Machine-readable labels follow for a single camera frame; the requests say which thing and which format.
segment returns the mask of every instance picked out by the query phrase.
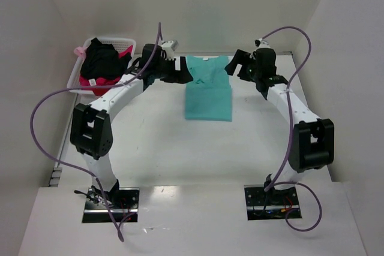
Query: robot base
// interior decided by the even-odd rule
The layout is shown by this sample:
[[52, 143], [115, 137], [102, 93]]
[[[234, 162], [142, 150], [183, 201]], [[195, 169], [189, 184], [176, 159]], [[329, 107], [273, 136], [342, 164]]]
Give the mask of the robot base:
[[295, 210], [288, 215], [288, 218], [301, 218], [295, 187], [267, 198], [263, 185], [246, 186], [244, 192], [248, 220], [284, 219], [290, 209]]
[[[139, 208], [139, 189], [138, 188], [120, 188], [119, 189], [121, 196], [121, 206], [116, 207], [112, 206], [111, 211], [113, 216], [116, 219], [116, 222], [119, 223], [121, 219], [128, 212], [135, 212], [126, 222], [137, 222], [137, 211]], [[111, 222], [107, 209], [104, 205], [104, 201], [101, 197], [94, 198], [90, 200], [87, 198], [85, 200], [85, 207], [83, 213], [83, 223], [105, 223]]]

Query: white laundry basket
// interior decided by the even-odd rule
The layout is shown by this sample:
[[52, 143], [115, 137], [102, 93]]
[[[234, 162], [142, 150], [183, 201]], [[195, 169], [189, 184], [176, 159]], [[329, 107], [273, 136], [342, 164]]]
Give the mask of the white laundry basket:
[[[94, 39], [94, 37], [88, 38], [84, 42], [84, 45], [83, 45], [84, 49], [87, 48], [89, 45], [91, 45], [92, 39]], [[131, 53], [131, 56], [133, 58], [134, 51], [136, 49], [136, 41], [134, 41], [133, 39], [118, 38], [118, 37], [97, 37], [97, 39], [99, 39], [100, 42], [103, 44], [112, 44], [119, 53], [126, 51], [128, 47], [133, 46], [132, 53]], [[68, 80], [67, 88], [81, 86], [79, 82], [79, 77], [80, 77], [80, 69], [82, 67], [82, 64], [83, 64], [83, 59], [81, 57], [78, 57], [76, 63], [74, 64], [70, 79]], [[71, 90], [70, 92], [78, 93], [78, 94], [88, 94], [88, 95], [94, 96], [93, 91], [90, 91], [90, 90], [78, 89], [78, 90]]]

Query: white wall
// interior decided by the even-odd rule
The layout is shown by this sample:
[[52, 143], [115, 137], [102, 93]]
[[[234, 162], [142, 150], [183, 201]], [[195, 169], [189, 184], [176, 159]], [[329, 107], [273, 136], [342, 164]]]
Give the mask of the white wall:
[[[32, 143], [29, 115], [45, 94], [65, 87], [74, 45], [52, 0], [0, 0], [1, 255], [17, 255], [37, 189], [48, 184], [53, 163]], [[58, 96], [38, 113], [38, 137], [51, 153], [72, 100]]]
[[[347, 183], [368, 254], [383, 255], [384, 0], [321, 0], [306, 31], [300, 78], [310, 107], [335, 123], [333, 177]], [[306, 52], [302, 40], [296, 64]]]
[[[179, 52], [251, 49], [255, 38], [283, 25], [305, 26], [319, 0], [54, 0], [82, 44], [94, 35], [125, 35], [138, 49], [153, 42], [157, 22]], [[298, 34], [279, 34], [275, 48], [292, 51]]]

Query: white table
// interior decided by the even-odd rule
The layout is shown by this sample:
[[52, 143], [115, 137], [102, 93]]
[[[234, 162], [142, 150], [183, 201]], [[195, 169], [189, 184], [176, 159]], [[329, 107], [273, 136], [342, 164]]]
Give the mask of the white table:
[[[295, 69], [289, 55], [278, 56], [277, 67], [286, 78]], [[39, 190], [20, 255], [365, 255], [343, 187], [327, 168], [304, 179], [323, 203], [314, 231], [247, 221], [244, 185], [276, 171], [289, 131], [254, 84], [230, 81], [232, 122], [184, 120], [185, 87], [162, 82], [115, 118], [113, 170], [121, 186], [140, 187], [139, 221], [125, 224], [125, 243], [112, 224], [81, 224], [84, 199], [73, 189], [85, 191], [91, 179], [64, 167], [59, 188]], [[292, 88], [305, 101], [298, 79]], [[62, 160], [85, 167], [68, 143]], [[303, 219], [293, 222], [308, 227], [318, 208], [302, 188], [298, 197]]]

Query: teal cloth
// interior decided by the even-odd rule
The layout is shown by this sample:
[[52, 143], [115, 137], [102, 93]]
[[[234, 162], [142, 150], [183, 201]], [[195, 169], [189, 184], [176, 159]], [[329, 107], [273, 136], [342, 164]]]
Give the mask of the teal cloth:
[[232, 121], [232, 88], [224, 70], [227, 56], [202, 58], [187, 56], [193, 81], [185, 89], [185, 119]]

